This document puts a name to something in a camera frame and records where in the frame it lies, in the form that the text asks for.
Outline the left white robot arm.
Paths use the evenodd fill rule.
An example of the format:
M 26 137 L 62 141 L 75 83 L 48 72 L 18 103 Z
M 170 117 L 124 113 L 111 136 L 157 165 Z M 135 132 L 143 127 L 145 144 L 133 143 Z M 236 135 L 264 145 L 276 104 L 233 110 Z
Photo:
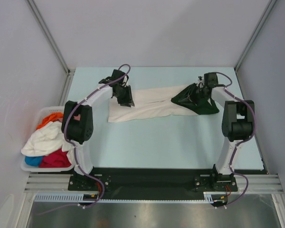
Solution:
M 61 131 L 67 143 L 74 151 L 74 173 L 70 178 L 68 190 L 85 191 L 97 186 L 104 189 L 104 184 L 90 175 L 93 164 L 89 148 L 89 140 L 94 131 L 93 112 L 111 98 L 117 99 L 121 107 L 135 107 L 131 86 L 128 84 L 130 70 L 115 69 L 112 75 L 101 79 L 97 88 L 82 101 L 67 101 Z

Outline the white green raglan t-shirt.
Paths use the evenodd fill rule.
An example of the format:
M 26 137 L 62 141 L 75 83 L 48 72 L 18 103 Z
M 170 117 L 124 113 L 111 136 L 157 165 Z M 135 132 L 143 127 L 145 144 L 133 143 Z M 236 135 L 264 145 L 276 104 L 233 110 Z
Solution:
M 198 84 L 133 90 L 134 107 L 120 106 L 114 97 L 109 102 L 109 123 L 166 117 L 169 115 L 196 116 L 219 113 L 211 98 L 202 98 L 194 104 L 189 98 L 190 89 Z

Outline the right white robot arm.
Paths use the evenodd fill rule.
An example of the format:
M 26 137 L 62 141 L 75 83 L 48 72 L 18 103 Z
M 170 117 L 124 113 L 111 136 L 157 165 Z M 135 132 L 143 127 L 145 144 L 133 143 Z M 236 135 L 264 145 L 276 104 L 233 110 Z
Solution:
M 254 102 L 242 100 L 232 94 L 228 87 L 232 80 L 221 72 L 209 72 L 199 78 L 203 83 L 198 89 L 198 95 L 207 95 L 223 107 L 222 134 L 224 143 L 217 162 L 213 165 L 209 175 L 199 175 L 194 178 L 194 189 L 197 192 L 226 190 L 236 191 L 234 163 L 243 143 L 251 140 L 255 135 L 256 117 Z

